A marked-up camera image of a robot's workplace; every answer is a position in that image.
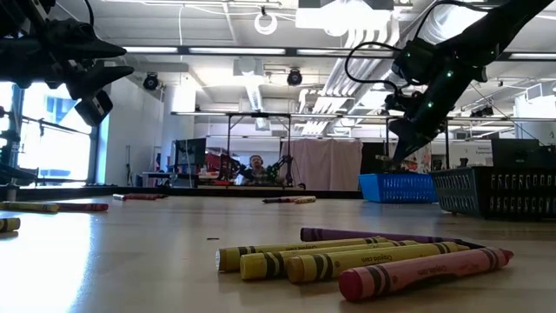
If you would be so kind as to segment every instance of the black basket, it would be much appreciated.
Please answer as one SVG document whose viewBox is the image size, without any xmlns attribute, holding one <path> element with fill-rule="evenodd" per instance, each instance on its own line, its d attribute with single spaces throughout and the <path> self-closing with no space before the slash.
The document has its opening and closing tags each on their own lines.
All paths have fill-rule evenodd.
<svg viewBox="0 0 556 313">
<path fill-rule="evenodd" d="M 556 170 L 478 166 L 430 175 L 443 210 L 484 218 L 556 217 Z"/>
</svg>

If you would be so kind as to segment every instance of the ceiling duct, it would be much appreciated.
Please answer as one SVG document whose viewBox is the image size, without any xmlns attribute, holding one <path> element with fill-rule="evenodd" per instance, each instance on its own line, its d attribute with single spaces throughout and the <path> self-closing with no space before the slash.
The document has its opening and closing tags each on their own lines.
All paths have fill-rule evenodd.
<svg viewBox="0 0 556 313">
<path fill-rule="evenodd" d="M 240 57 L 234 60 L 234 77 L 244 79 L 245 90 L 253 112 L 263 112 L 262 96 L 259 86 L 264 81 L 262 60 L 254 57 Z M 267 118 L 255 119 L 255 130 L 270 130 L 270 121 Z"/>
</svg>

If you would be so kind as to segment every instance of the beige curtain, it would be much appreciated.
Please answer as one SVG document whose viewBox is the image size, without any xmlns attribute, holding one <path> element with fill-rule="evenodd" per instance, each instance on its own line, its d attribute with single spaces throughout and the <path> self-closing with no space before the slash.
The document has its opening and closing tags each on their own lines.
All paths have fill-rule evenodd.
<svg viewBox="0 0 556 313">
<path fill-rule="evenodd" d="M 291 143 L 292 176 L 307 190 L 357 191 L 361 171 L 359 140 L 301 139 Z M 284 143 L 282 154 L 288 153 Z M 282 167 L 281 174 L 286 174 Z"/>
</svg>

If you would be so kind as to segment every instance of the blue plastic basket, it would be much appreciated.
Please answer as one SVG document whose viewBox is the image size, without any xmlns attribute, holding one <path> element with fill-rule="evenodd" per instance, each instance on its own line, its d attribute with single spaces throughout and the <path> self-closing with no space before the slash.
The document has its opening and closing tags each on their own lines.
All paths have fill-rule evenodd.
<svg viewBox="0 0 556 313">
<path fill-rule="evenodd" d="M 376 203 L 438 202 L 433 179 L 425 174 L 359 175 L 365 200 Z"/>
</svg>

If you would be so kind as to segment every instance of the computer monitor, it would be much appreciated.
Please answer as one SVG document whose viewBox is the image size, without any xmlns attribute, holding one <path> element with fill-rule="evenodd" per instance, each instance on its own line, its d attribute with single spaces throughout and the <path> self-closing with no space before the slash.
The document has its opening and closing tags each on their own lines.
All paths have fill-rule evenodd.
<svg viewBox="0 0 556 313">
<path fill-rule="evenodd" d="M 539 167 L 537 139 L 492 139 L 494 167 L 523 168 Z"/>
</svg>

